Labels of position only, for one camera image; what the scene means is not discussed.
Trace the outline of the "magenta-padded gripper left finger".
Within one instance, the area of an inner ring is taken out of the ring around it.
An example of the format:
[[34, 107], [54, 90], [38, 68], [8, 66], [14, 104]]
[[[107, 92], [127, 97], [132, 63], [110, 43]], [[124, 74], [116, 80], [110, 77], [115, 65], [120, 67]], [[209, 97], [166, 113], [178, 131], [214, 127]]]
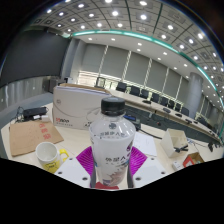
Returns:
[[94, 188], [96, 172], [92, 148], [87, 147], [77, 157], [69, 157], [55, 174], [81, 187]]

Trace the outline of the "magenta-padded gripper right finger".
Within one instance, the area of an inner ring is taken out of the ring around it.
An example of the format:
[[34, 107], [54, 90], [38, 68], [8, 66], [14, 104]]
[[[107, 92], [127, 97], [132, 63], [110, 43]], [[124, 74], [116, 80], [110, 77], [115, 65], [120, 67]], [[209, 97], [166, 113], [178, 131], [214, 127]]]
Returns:
[[143, 187], [166, 175], [167, 171], [156, 158], [147, 157], [137, 148], [132, 148], [127, 173], [129, 188]]

